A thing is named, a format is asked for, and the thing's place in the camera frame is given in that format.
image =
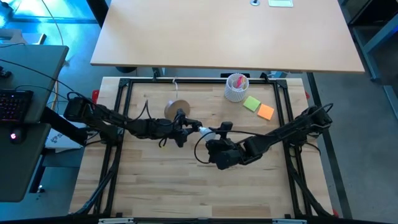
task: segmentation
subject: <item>light wood desk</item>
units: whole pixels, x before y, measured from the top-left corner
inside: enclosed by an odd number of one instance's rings
[[[103,78],[98,103],[114,107],[119,78]],[[308,107],[301,79],[288,79],[290,100],[296,117]],[[164,106],[175,99],[174,85],[160,83],[135,83],[129,105],[129,117],[135,118],[149,100],[154,118],[163,118]],[[222,121],[232,121],[234,130],[267,133],[279,127],[277,112],[266,121],[242,106],[225,99],[221,84],[179,84],[179,98],[190,103],[192,119],[204,126],[219,127]],[[121,99],[119,112],[123,111],[126,92]],[[276,108],[274,89],[270,85],[251,85],[247,95]],[[230,133],[234,140],[247,135]],[[159,148],[158,141],[140,140],[125,133],[113,215],[123,212],[125,217],[246,217],[282,218],[293,214],[289,182],[287,178],[282,144],[276,144],[261,160],[248,166],[234,166],[218,170],[214,164],[204,165],[193,156],[193,147],[199,133],[188,137],[183,148],[173,140],[166,148]],[[85,149],[78,174],[70,211],[75,212],[89,199],[98,186],[105,146],[92,144]],[[198,157],[207,160],[204,141],[198,147]],[[331,212],[328,188],[317,150],[305,145],[302,160],[308,188],[323,207]],[[102,209],[106,204],[104,192]],[[302,211],[302,194],[298,193]]]
[[[363,73],[338,1],[113,0],[92,65]]]

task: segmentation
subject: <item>gray floor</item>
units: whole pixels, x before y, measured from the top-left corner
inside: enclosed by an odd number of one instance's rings
[[[54,24],[10,23],[7,27],[20,28],[24,32],[44,32],[48,35],[45,44],[60,44]],[[90,65],[91,54],[100,32],[97,25],[60,24],[60,28],[65,45],[70,47],[68,62],[60,74],[61,81],[84,95],[91,96],[92,90],[99,89],[102,77],[125,76],[115,68]],[[173,68],[168,69],[166,75],[218,77],[221,72],[227,70]],[[250,73],[256,77],[260,71]],[[139,68],[137,72],[127,75],[149,77],[152,72],[150,68]],[[302,78],[306,90],[310,92],[306,76]],[[398,173],[395,162],[398,158],[398,121],[383,89],[370,82],[368,74],[316,73],[315,78],[322,102],[335,103],[330,112],[334,120],[330,132],[353,217],[397,223]],[[61,87],[60,93],[64,95],[66,89]],[[61,103],[59,113],[64,108],[65,105]],[[325,147],[321,139],[318,143],[323,152],[322,162],[332,205],[340,211]],[[78,163],[81,151],[67,152],[69,153],[70,155],[60,156],[68,156]],[[42,181],[46,193],[27,194],[21,203],[0,203],[0,220],[66,215],[77,173],[77,168],[49,168]]]

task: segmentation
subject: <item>white container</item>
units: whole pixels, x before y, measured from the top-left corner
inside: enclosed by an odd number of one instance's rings
[[[238,81],[239,77],[243,76],[244,84],[240,86],[240,88],[236,88],[235,84]],[[249,80],[244,75],[235,73],[228,77],[225,83],[225,91],[224,96],[229,101],[237,103],[244,99],[246,91],[249,88]]]

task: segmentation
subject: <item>green sticky note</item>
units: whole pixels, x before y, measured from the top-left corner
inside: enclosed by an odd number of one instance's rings
[[[257,100],[256,98],[254,98],[252,96],[248,96],[246,101],[243,103],[243,106],[245,106],[247,109],[255,112],[257,107],[259,107],[260,103],[261,102],[259,100]]]

